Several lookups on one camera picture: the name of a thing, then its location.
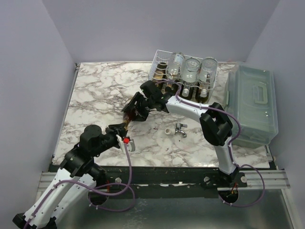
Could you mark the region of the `red wine bottle gold cap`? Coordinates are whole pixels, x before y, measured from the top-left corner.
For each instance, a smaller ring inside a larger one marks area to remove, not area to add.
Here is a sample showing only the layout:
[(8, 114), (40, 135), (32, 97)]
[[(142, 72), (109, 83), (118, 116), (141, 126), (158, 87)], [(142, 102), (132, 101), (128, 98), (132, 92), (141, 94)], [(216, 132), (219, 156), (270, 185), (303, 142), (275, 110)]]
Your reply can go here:
[(138, 111), (135, 108), (128, 108), (122, 111), (123, 113), (123, 122), (124, 129), (127, 131), (130, 122), (132, 121), (141, 121), (142, 117), (139, 115)]

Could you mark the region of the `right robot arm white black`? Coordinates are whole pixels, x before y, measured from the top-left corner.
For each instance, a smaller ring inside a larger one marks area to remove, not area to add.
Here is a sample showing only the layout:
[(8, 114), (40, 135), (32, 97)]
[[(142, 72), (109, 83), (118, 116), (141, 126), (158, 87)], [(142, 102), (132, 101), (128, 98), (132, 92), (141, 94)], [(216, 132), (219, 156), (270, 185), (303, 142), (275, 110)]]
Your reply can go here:
[(219, 103), (198, 104), (184, 100), (173, 92), (163, 93), (151, 80), (143, 83), (140, 89), (142, 92), (137, 92), (122, 109), (129, 122), (145, 121), (153, 109), (182, 115), (198, 122), (204, 138), (215, 148), (221, 172), (220, 183), (230, 187), (236, 182), (235, 174), (238, 172), (238, 165), (234, 161), (231, 144), (233, 124), (229, 114)]

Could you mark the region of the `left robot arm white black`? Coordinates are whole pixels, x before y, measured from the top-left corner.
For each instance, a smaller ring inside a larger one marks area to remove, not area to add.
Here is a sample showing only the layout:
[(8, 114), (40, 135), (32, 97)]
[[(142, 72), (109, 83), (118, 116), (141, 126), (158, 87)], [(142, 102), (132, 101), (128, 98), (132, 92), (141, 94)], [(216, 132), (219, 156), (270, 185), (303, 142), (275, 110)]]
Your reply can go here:
[(86, 190), (102, 188), (108, 179), (105, 170), (94, 162), (104, 151), (116, 147), (126, 150), (126, 123), (110, 125), (105, 133), (97, 125), (85, 127), (79, 142), (65, 154), (56, 176), (39, 200), (13, 223), (20, 229), (54, 229), (56, 221)]

